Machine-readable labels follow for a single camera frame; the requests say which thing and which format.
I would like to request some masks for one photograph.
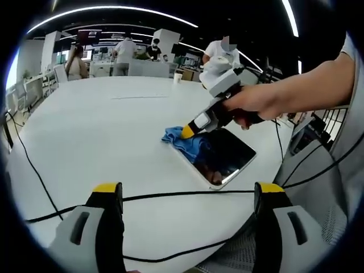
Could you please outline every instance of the phone screen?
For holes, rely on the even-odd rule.
[[[218,129],[199,136],[207,144],[201,146],[199,160],[193,166],[211,185],[226,184],[257,154],[227,129]]]

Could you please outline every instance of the blue cloth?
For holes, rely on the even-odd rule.
[[[166,134],[162,141],[170,143],[193,164],[204,162],[203,149],[209,150],[210,144],[202,135],[196,135],[188,139],[181,139],[182,127],[166,128]]]

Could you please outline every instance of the black wire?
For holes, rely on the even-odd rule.
[[[285,186],[284,189],[288,189],[288,188],[293,188],[295,186],[299,186],[299,185],[302,185],[302,184],[305,184],[307,182],[310,182],[312,181],[313,179],[316,179],[318,178],[319,176],[323,175],[324,173],[328,172],[329,170],[331,170],[333,167],[339,165],[340,162],[342,162],[348,155],[350,155],[354,149],[356,147],[358,147],[358,145],[362,142],[364,138],[364,133],[359,137],[359,139],[355,142],[355,144],[342,156],[340,157],[337,161],[335,161],[334,163],[332,163],[330,166],[328,166],[327,168],[323,169],[321,172],[315,174],[314,176],[310,177],[310,178],[307,178],[307,179],[304,179],[302,180],[301,182],[297,182],[297,183],[294,183],[292,185],[288,185],[288,186]]]
[[[254,193],[254,191],[220,191],[220,192],[168,192],[168,193],[154,193],[151,195],[139,195],[139,196],[131,196],[127,198],[123,198],[123,202],[128,201],[134,201],[134,200],[141,200],[141,199],[150,199],[150,198],[158,198],[158,197],[167,197],[167,196],[184,196],[184,195],[218,195],[218,194],[224,194],[224,193]],[[73,210],[76,206],[70,206],[69,208],[62,209],[60,211],[41,216],[38,218],[33,218],[30,220],[25,220],[29,224],[37,223],[40,221],[44,221],[56,216],[59,216],[61,214],[64,214],[66,212],[70,212]]]
[[[47,191],[46,185],[44,185],[43,179],[40,177],[39,172],[36,170],[36,168],[34,167],[34,165],[33,165],[32,161],[30,161],[30,159],[29,159],[28,151],[27,151],[27,149],[25,148],[25,145],[24,145],[24,143],[23,143],[22,139],[21,139],[21,138],[20,138],[20,136],[19,136],[18,128],[16,127],[14,117],[13,117],[13,116],[12,116],[9,112],[7,112],[7,113],[9,114],[9,116],[11,117],[11,119],[12,119],[12,120],[13,120],[13,122],[14,122],[14,127],[15,127],[15,131],[16,131],[16,135],[18,136],[19,141],[20,141],[20,143],[22,144],[22,146],[23,146],[23,148],[24,148],[24,152],[25,152],[25,155],[26,155],[26,157],[27,157],[27,159],[28,159],[28,162],[29,162],[30,166],[33,168],[33,170],[35,171],[36,175],[38,176],[38,178],[39,178],[39,180],[40,180],[40,182],[41,182],[41,184],[42,184],[42,186],[43,186],[43,189],[44,189],[45,193],[47,194],[47,196],[48,196],[48,198],[49,198],[49,200],[50,200],[50,202],[51,202],[51,204],[52,204],[53,208],[54,208],[54,209],[55,209],[55,211],[57,212],[57,215],[59,216],[59,218],[61,218],[61,220],[63,220],[62,215],[61,215],[61,214],[59,214],[58,208],[56,207],[55,203],[53,202],[53,199],[51,198],[51,196],[49,195],[49,192]]]
[[[16,125],[18,125],[18,126],[20,126],[20,127],[23,127],[23,125],[20,125],[20,124],[16,123],[14,120],[13,120],[13,122],[14,122]]]
[[[128,260],[135,260],[137,262],[144,262],[144,263],[161,263],[161,262],[165,262],[167,260],[170,260],[170,259],[173,259],[173,258],[182,256],[182,255],[186,255],[186,254],[189,254],[189,253],[198,252],[200,250],[210,249],[211,247],[215,247],[215,246],[218,246],[218,245],[222,245],[223,243],[229,242],[233,238],[234,237],[231,237],[231,238],[226,239],[226,240],[223,240],[221,242],[213,243],[212,245],[208,245],[208,246],[199,247],[197,249],[191,249],[191,250],[179,252],[179,253],[173,254],[171,256],[162,258],[162,259],[140,259],[140,258],[134,258],[134,257],[129,257],[129,256],[123,256],[123,258],[124,259],[128,259]]]
[[[313,152],[315,152],[318,148],[320,148],[322,146],[322,144],[318,145],[315,149],[313,149],[307,156],[305,156],[300,163],[297,164],[297,166],[293,169],[293,171],[291,172],[291,174],[287,177],[287,179],[285,180],[285,182],[282,184],[281,187],[284,187],[286,185],[286,183],[289,181],[289,179],[291,178],[291,176],[295,173],[295,171],[298,169],[298,167],[302,164],[303,161],[305,161],[310,155],[313,154]]]
[[[282,157],[282,162],[284,159],[284,155],[283,155],[283,148],[282,148],[282,143],[280,141],[280,137],[279,137],[279,132],[278,132],[278,121],[275,118],[275,130],[277,131],[277,137],[278,137],[278,141],[279,141],[279,147],[280,147],[280,156]]]
[[[350,148],[349,151],[347,151],[341,158],[339,158],[336,162],[334,162],[333,164],[331,164],[329,167],[325,168],[324,170],[322,170],[321,172],[317,173],[316,175],[308,178],[308,179],[305,179],[301,182],[298,182],[298,183],[295,183],[295,184],[292,184],[292,185],[289,185],[289,186],[286,186],[284,187],[285,189],[287,188],[292,188],[292,187],[295,187],[295,186],[298,186],[298,185],[302,185],[304,183],[307,183],[321,175],[323,175],[324,173],[326,173],[327,171],[329,171],[330,169],[332,169],[334,166],[338,165],[341,161],[343,161],[349,154],[351,154],[354,149],[361,143],[361,141],[363,140],[364,138],[364,133],[360,136],[360,138],[355,142],[355,144]],[[296,169],[298,168],[298,166],[306,159],[308,158],[309,155],[313,154],[313,152],[318,149],[320,146],[316,147],[313,151],[311,151],[303,160],[301,160],[301,162],[295,167],[295,169],[292,171],[292,173],[290,174],[290,176],[288,177],[288,179],[293,175],[293,173],[296,171]],[[142,195],[142,196],[134,196],[134,197],[127,197],[127,198],[124,198],[123,201],[127,202],[127,201],[133,201],[133,200],[141,200],[141,199],[147,199],[147,198],[157,198],[157,197],[166,197],[166,196],[182,196],[182,195],[210,195],[210,194],[223,194],[223,193],[254,193],[254,191],[222,191],[222,192],[175,192],[175,193],[157,193],[157,194],[152,194],[152,195]],[[35,220],[39,220],[39,221],[42,221],[41,219],[43,218],[43,220],[45,219],[49,219],[49,218],[52,218],[54,216],[60,216],[60,213],[65,213],[65,212],[68,212],[68,211],[71,211],[73,208],[75,208],[75,206],[73,207],[70,207],[70,208],[66,208],[66,209],[63,209],[62,211],[58,211],[56,210],[57,212],[56,213],[52,213],[48,216],[43,216],[43,217],[40,217],[40,218],[36,218]],[[140,259],[140,258],[134,258],[134,257],[129,257],[129,256],[123,256],[125,259],[129,259],[129,260],[135,260],[135,261],[138,261],[138,262],[146,262],[146,263],[160,263],[160,262],[164,262],[164,261],[167,261],[167,260],[170,260],[170,259],[173,259],[173,258],[176,258],[176,257],[179,257],[179,256],[182,256],[182,255],[185,255],[185,254],[189,254],[189,253],[193,253],[193,252],[197,252],[197,251],[200,251],[200,250],[204,250],[204,249],[208,249],[208,248],[211,248],[211,247],[215,247],[215,246],[218,246],[218,245],[221,245],[223,243],[226,243],[228,242],[229,240],[233,239],[233,237],[229,238],[229,239],[226,239],[226,240],[223,240],[221,242],[217,242],[217,243],[214,243],[212,245],[207,245],[207,246],[203,246],[203,247],[199,247],[197,249],[192,249],[192,250],[187,250],[187,251],[183,251],[183,252],[180,252],[180,253],[176,253],[176,254],[173,254],[171,256],[168,256],[168,257],[165,257],[165,258],[162,258],[162,259]]]

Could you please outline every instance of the hand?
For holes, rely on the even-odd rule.
[[[279,111],[279,93],[275,84],[258,84],[244,86],[238,94],[223,102],[228,111],[243,109],[255,111],[265,120],[281,115]],[[243,129],[249,129],[251,123],[244,115],[235,116],[234,120]]]

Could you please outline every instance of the person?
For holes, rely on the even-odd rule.
[[[224,36],[222,40],[213,41],[209,44],[202,57],[202,62],[207,63],[213,56],[222,56],[228,59],[233,67],[240,66],[240,56],[237,44],[232,41],[231,36]]]
[[[243,87],[234,97],[224,102],[228,110],[257,111],[265,119],[274,119],[282,113],[297,113],[349,105],[348,114],[335,143],[330,150],[339,160],[357,143],[357,147],[339,165],[342,188],[345,192],[348,218],[352,218],[364,190],[363,166],[364,135],[364,68],[361,55],[349,35],[335,60],[326,61],[314,70],[292,76],[272,84]],[[248,129],[251,124],[244,116],[234,120]]]
[[[156,38],[153,40],[152,45],[147,48],[147,56],[153,61],[159,60],[160,54],[162,53],[160,48],[158,47],[159,42],[160,40]]]
[[[84,48],[80,45],[76,46],[68,60],[65,71],[69,81],[80,80],[88,77],[86,64],[82,61]]]
[[[118,43],[112,53],[117,58],[113,76],[127,76],[129,64],[137,53],[137,45],[131,40],[130,33],[125,33],[124,37],[124,41]]]
[[[163,61],[164,61],[165,63],[167,63],[167,62],[168,62],[168,56],[167,56],[167,54],[164,54],[164,55],[163,55]]]
[[[241,108],[257,111],[265,120],[274,119],[283,113],[298,113],[328,109],[348,104],[353,92],[355,63],[349,55],[352,48],[349,37],[339,56],[326,61],[316,69],[292,76],[272,84],[245,86],[242,92],[226,100],[229,110]],[[244,129],[250,123],[244,117],[235,121]]]

